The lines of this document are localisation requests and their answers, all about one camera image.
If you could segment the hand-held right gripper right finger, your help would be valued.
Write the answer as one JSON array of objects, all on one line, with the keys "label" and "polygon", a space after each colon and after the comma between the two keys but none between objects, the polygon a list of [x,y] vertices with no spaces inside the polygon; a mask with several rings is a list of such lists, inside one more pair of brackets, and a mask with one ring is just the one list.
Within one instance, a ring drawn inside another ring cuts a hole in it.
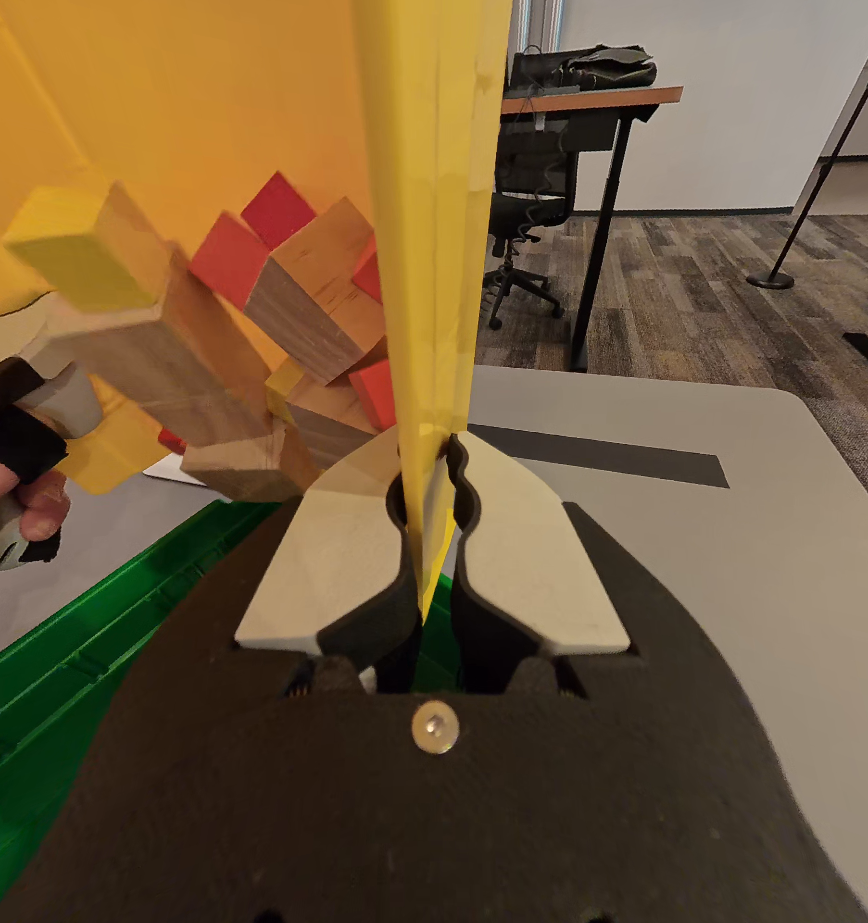
[{"label": "hand-held right gripper right finger", "polygon": [[449,473],[460,529],[451,627],[464,689],[501,694],[532,657],[627,652],[627,631],[557,493],[470,431],[451,436]]}]

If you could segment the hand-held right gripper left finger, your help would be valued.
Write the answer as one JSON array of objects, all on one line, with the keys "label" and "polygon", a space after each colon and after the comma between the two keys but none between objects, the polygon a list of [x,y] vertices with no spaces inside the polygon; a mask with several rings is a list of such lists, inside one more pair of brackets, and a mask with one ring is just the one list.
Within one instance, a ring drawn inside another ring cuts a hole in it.
[{"label": "hand-held right gripper left finger", "polygon": [[235,631],[243,648],[343,656],[380,693],[408,692],[423,621],[390,428],[304,495]]}]

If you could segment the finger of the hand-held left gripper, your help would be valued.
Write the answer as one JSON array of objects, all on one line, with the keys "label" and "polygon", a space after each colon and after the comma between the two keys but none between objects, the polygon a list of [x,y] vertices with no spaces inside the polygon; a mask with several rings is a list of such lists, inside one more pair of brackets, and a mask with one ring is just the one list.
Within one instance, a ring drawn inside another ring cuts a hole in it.
[{"label": "finger of the hand-held left gripper", "polygon": [[0,411],[29,412],[68,440],[99,425],[101,403],[57,329],[80,318],[57,293],[0,317]]}]

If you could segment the green plastic box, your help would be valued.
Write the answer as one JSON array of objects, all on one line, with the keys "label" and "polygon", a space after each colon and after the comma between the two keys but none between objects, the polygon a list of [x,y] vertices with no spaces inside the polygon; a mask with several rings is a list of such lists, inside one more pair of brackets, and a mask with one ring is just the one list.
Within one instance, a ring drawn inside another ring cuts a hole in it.
[{"label": "green plastic box", "polygon": [[[164,536],[151,548],[105,578],[0,654],[0,906],[24,871],[65,801],[75,772],[109,708],[110,700],[144,644],[189,594],[197,581],[232,551],[275,504],[213,503]],[[357,603],[392,606],[391,626],[354,645],[353,657],[385,652],[415,626],[415,577],[396,537],[395,563],[383,564],[381,590],[357,590]],[[151,908],[138,894],[98,893],[104,899],[76,919],[74,897],[64,914],[41,916],[32,902],[21,916],[0,921],[251,921],[253,911],[237,914],[207,894],[193,878],[174,879],[174,889]],[[337,894],[343,906],[305,921],[463,921],[463,915],[425,894],[388,893],[391,906],[359,904],[357,891]]]}]

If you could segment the pile of wooden cubes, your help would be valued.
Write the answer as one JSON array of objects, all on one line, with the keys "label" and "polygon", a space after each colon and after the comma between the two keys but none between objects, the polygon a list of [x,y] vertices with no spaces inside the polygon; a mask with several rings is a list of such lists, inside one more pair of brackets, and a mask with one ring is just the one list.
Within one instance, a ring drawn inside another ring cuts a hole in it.
[{"label": "pile of wooden cubes", "polygon": [[383,307],[352,279],[371,236],[342,199],[276,248],[213,228],[189,260],[117,183],[34,189],[0,244],[49,287],[50,345],[180,439],[186,476],[281,501],[394,424]]}]

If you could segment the yellow plastic box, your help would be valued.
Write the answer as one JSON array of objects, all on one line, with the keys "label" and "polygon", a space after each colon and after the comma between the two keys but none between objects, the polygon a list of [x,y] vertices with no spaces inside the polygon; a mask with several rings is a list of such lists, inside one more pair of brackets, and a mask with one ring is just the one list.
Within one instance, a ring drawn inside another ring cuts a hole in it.
[{"label": "yellow plastic box", "polygon": [[[399,432],[423,615],[450,518],[439,457],[468,419],[510,12],[0,2],[0,237],[38,187],[117,183],[189,260],[213,228],[276,248],[342,199],[370,225],[352,279],[384,311],[372,404]],[[48,293],[0,244],[0,317]],[[63,473],[98,493],[162,458],[164,428],[86,373],[127,406],[125,431],[67,440]]]}]

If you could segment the person's left hand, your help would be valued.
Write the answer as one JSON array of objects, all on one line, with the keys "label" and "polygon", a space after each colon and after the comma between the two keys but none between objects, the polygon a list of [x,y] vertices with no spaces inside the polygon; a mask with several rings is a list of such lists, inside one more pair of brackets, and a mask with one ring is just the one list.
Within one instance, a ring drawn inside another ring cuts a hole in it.
[{"label": "person's left hand", "polygon": [[70,511],[67,479],[55,469],[24,486],[14,472],[0,462],[0,499],[11,493],[24,508],[20,531],[23,539],[31,543],[54,536]]}]

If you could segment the white paper sheet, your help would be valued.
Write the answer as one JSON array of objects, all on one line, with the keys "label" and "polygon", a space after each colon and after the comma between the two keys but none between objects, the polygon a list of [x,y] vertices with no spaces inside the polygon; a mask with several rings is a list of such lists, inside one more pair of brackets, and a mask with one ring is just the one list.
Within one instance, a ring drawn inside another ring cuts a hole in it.
[{"label": "white paper sheet", "polygon": [[142,474],[159,481],[194,486],[211,491],[202,481],[183,471],[181,467],[183,460],[183,456],[169,453],[143,470]]}]

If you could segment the black office chair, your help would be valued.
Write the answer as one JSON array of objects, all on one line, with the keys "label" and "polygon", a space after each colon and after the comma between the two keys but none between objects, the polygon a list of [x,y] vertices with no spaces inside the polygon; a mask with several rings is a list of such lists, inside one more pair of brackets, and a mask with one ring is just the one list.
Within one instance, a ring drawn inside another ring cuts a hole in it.
[{"label": "black office chair", "polygon": [[564,225],[573,213],[578,152],[567,135],[567,124],[561,120],[549,121],[541,130],[535,123],[518,129],[504,125],[499,134],[488,234],[494,239],[491,254],[501,263],[483,278],[490,296],[490,329],[501,328],[499,309],[513,288],[549,303],[551,317],[563,315],[548,276],[522,270],[515,261],[520,245],[541,241],[535,229]]}]

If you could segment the black floor stand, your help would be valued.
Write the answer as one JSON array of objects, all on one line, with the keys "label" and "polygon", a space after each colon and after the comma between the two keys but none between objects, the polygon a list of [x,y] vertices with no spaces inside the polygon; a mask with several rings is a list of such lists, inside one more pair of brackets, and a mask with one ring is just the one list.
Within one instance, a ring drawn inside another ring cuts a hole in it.
[{"label": "black floor stand", "polygon": [[770,271],[751,273],[747,277],[747,283],[767,291],[786,291],[794,287],[795,279],[791,275],[783,272],[782,267],[786,261],[787,255],[797,240],[800,229],[809,217],[812,207],[820,195],[820,191],[822,191],[822,188],[832,173],[832,169],[836,166],[839,159],[841,158],[843,147],[848,141],[856,122],[862,115],[863,109],[865,108],[867,102],[868,77],[864,81],[863,88],[859,97],[857,98],[856,103],[853,106],[853,109],[850,112],[846,123],[844,124],[843,128],[841,128],[841,130],[835,135],[835,144],[833,145],[831,152],[827,156],[820,157],[820,170],[816,181],[809,191],[809,195],[802,205],[802,208],[799,210],[797,214],[797,220],[788,233],[784,247],[781,249],[778,257],[774,261],[773,267],[770,269]]}]

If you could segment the wooden top desk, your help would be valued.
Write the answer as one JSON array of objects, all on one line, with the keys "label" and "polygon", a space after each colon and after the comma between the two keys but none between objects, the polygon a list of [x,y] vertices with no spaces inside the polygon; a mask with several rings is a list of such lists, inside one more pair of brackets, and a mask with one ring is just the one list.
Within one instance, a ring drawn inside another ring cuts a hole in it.
[{"label": "wooden top desk", "polygon": [[518,129],[527,123],[535,123],[536,128],[541,130],[547,122],[561,120],[567,124],[567,139],[578,156],[590,151],[612,153],[571,335],[568,366],[571,372],[585,373],[588,368],[587,332],[633,122],[648,122],[661,104],[679,102],[682,93],[682,86],[649,86],[564,95],[504,97],[502,100],[499,134],[504,125]]}]

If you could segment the black electronic device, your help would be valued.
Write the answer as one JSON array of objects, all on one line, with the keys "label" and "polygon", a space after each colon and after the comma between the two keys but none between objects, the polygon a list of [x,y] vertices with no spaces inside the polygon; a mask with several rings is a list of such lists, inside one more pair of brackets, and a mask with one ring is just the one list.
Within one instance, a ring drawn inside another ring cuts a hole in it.
[{"label": "black electronic device", "polygon": [[563,52],[517,52],[509,71],[506,98],[538,95],[564,95],[580,91],[577,78],[570,75],[571,60],[584,56],[587,50]]}]

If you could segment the dark bag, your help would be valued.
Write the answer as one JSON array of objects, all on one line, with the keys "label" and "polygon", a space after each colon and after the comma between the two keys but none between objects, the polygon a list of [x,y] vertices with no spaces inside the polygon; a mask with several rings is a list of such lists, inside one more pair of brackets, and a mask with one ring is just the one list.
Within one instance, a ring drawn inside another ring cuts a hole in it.
[{"label": "dark bag", "polygon": [[559,86],[579,91],[652,86],[657,65],[639,45],[594,47],[568,52],[558,68]]}]

